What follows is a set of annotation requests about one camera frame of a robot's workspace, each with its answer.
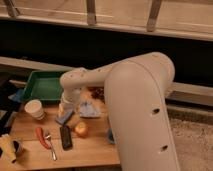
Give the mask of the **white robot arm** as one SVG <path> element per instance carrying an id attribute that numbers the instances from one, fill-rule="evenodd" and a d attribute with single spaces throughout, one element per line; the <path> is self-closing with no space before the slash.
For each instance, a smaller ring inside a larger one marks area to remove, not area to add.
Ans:
<path id="1" fill-rule="evenodd" d="M 152 52 L 93 70 L 64 73 L 61 105 L 74 108 L 83 87 L 103 87 L 105 104 L 123 171 L 180 171 L 165 93 L 174 64 Z"/>

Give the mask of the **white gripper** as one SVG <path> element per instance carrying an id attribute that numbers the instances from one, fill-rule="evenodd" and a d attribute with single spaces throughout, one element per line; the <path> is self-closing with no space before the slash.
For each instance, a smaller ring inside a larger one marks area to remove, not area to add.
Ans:
<path id="1" fill-rule="evenodd" d="M 72 92 L 70 94 L 63 92 L 59 103 L 58 116 L 63 117 L 70 111 L 76 111 L 79 98 L 80 94 L 77 92 Z"/>

